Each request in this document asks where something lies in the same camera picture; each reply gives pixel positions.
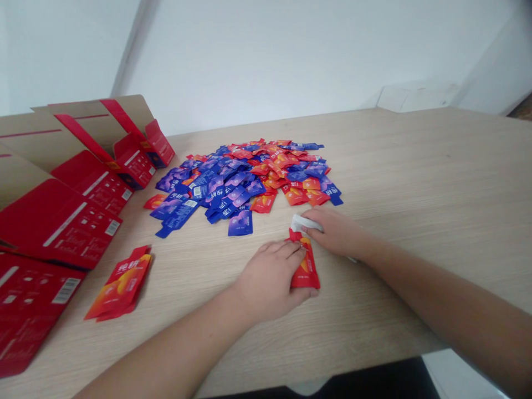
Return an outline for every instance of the white wall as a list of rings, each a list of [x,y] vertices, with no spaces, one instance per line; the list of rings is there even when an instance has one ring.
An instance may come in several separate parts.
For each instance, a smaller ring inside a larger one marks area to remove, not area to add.
[[[523,1],[473,68],[460,108],[508,115],[532,91],[532,2]]]
[[[139,2],[3,0],[10,113],[109,96]]]
[[[384,85],[461,83],[519,1],[160,0],[124,94],[166,134],[375,106]]]

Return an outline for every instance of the open box flap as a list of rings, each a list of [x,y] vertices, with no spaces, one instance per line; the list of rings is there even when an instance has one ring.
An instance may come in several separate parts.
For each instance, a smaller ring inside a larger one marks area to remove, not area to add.
[[[0,143],[47,172],[85,150],[63,124],[44,112],[0,117]]]

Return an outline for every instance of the pile of snack packets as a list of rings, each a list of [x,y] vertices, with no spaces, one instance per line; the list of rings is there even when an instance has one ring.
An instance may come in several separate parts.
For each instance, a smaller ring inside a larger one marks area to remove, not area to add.
[[[221,146],[212,154],[189,155],[156,185],[169,195],[151,198],[145,208],[162,221],[156,233],[166,238],[180,229],[200,207],[214,224],[229,219],[229,236],[253,233],[252,212],[269,213],[280,188],[291,206],[331,201],[340,205],[341,192],[327,177],[325,159],[311,155],[323,145],[264,139]]]

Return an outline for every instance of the person's right hand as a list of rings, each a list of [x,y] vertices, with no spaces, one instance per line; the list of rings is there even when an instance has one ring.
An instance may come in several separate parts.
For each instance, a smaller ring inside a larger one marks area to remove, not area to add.
[[[378,240],[363,230],[355,221],[324,206],[316,206],[301,215],[323,226],[323,233],[317,229],[303,231],[330,252],[365,262]]]

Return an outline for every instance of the cardboard box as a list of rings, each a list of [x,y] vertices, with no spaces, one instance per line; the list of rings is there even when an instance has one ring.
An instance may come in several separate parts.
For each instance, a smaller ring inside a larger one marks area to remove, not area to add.
[[[94,269],[122,220],[0,144],[0,249]]]
[[[85,273],[0,253],[0,378],[23,372]]]
[[[53,115],[0,117],[0,143],[118,215],[132,191]]]
[[[167,167],[175,152],[140,94],[113,99],[51,104],[34,111],[72,116],[90,135],[126,132],[140,143],[156,168]]]

